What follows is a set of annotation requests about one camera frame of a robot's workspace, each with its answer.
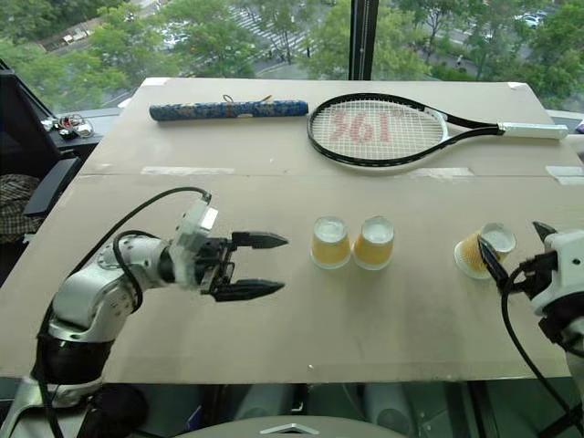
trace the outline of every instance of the crosswalk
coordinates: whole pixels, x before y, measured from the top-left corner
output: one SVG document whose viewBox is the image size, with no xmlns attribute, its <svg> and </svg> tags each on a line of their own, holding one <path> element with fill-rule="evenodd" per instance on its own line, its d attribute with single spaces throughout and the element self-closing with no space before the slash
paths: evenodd
<svg viewBox="0 0 584 438">
<path fill-rule="evenodd" d="M 260 27 L 259 17 L 256 16 L 254 18 L 247 12 L 242 9 L 239 9 L 235 6 L 229 6 L 229 13 L 230 17 L 240 26 L 247 30 L 249 30 L 252 34 L 260 37 L 264 41 L 266 41 L 270 49 L 275 51 L 275 47 L 282 48 L 282 51 L 286 51 L 286 44 L 284 44 L 283 37 L 281 34 L 274 31 L 273 23 L 268 23 L 266 28 Z M 290 51 L 292 53 L 297 53 L 299 55 L 306 56 L 307 55 L 307 47 L 304 44 L 304 39 L 307 35 L 307 30 L 301 30 L 299 32 L 294 32 L 288 34 L 288 43 L 290 45 Z M 312 54 L 315 50 L 315 47 L 310 47 L 310 53 Z M 264 57 L 266 54 L 258 53 L 254 55 L 253 60 L 257 60 L 261 57 Z"/>
</svg>

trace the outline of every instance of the beige cardboard sheet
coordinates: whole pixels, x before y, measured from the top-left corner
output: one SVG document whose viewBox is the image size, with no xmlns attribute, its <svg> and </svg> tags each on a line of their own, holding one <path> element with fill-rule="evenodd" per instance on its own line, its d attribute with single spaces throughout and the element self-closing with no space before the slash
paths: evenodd
<svg viewBox="0 0 584 438">
<path fill-rule="evenodd" d="M 156 122 L 151 104 L 303 99 L 310 110 L 326 99 L 369 91 L 418 100 L 480 121 L 550 123 L 526 84 L 475 82 L 294 81 L 265 79 L 146 79 L 82 174 L 233 173 L 340 175 L 339 165 L 308 142 L 307 117 Z M 477 175 L 545 175 L 545 166 L 580 165 L 565 141 L 483 137 L 459 143 L 422 166 L 469 168 Z"/>
<path fill-rule="evenodd" d="M 189 184 L 214 194 L 215 235 L 265 230 L 289 239 L 285 247 L 235 254 L 237 277 L 274 278 L 287 285 L 270 297 L 223 304 L 176 287 L 148 291 L 114 345 L 106 368 L 110 381 L 529 376 L 503 327 L 493 283 L 459 272 L 454 245 L 485 222 L 503 222 L 517 237 L 517 250 L 505 261 L 510 268 L 541 251 L 531 221 L 584 227 L 584 187 L 561 185 L 547 174 L 81 175 L 0 291 L 1 375 L 30 370 L 47 303 L 89 248 L 138 203 Z M 172 237 L 191 200 L 191 194 L 177 194 L 129 226 Z M 366 272 L 352 262 L 333 272 L 315 267 L 308 257 L 311 228 L 324 214 L 341 216 L 352 239 L 367 217 L 388 217 L 396 230 L 389 268 Z M 544 374 L 568 375 L 563 355 L 540 333 L 527 300 L 513 297 L 510 311 L 517 335 Z"/>
</svg>

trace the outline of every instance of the window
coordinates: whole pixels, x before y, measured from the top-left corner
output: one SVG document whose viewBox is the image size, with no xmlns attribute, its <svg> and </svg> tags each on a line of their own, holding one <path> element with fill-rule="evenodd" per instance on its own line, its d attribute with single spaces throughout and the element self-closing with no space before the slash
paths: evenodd
<svg viewBox="0 0 584 438">
<path fill-rule="evenodd" d="M 526 82 L 584 112 L 581 0 L 380 1 L 372 78 Z"/>
<path fill-rule="evenodd" d="M 0 57 L 55 112 L 147 77 L 346 78 L 349 0 L 6 0 Z"/>
<path fill-rule="evenodd" d="M 372 56 L 351 50 L 371 22 Z M 584 111 L 581 0 L 5 0 L 0 23 L 0 57 L 55 112 L 152 76 L 359 78 L 356 59 L 363 78 L 527 82 Z"/>
</svg>

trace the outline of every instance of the paper cup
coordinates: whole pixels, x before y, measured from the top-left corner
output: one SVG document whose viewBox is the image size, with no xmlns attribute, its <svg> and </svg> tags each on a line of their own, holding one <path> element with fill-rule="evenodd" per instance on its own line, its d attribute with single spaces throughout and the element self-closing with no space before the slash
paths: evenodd
<svg viewBox="0 0 584 438">
<path fill-rule="evenodd" d="M 391 260 L 393 237 L 393 225 L 383 216 L 366 220 L 353 246 L 355 263 L 370 271 L 383 269 Z"/>
<path fill-rule="evenodd" d="M 472 233 L 454 248 L 454 260 L 468 276 L 476 279 L 490 278 L 489 271 L 483 263 L 478 236 L 481 235 L 496 251 L 497 259 L 502 262 L 513 251 L 516 239 L 503 224 L 486 224 L 481 230 Z"/>
<path fill-rule="evenodd" d="M 350 259 L 350 243 L 347 226 L 335 216 L 319 218 L 314 224 L 312 261 L 324 269 L 337 269 Z"/>
</svg>

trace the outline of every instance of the racket grip tape roll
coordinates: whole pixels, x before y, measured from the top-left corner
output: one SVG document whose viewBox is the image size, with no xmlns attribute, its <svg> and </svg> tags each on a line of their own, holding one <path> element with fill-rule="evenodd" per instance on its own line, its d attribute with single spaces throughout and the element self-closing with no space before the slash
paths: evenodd
<svg viewBox="0 0 584 438">
<path fill-rule="evenodd" d="M 191 103 L 151 105 L 150 115 L 157 121 L 229 119 L 244 115 L 253 117 L 304 116 L 308 104 L 303 100 L 250 102 Z"/>
</svg>

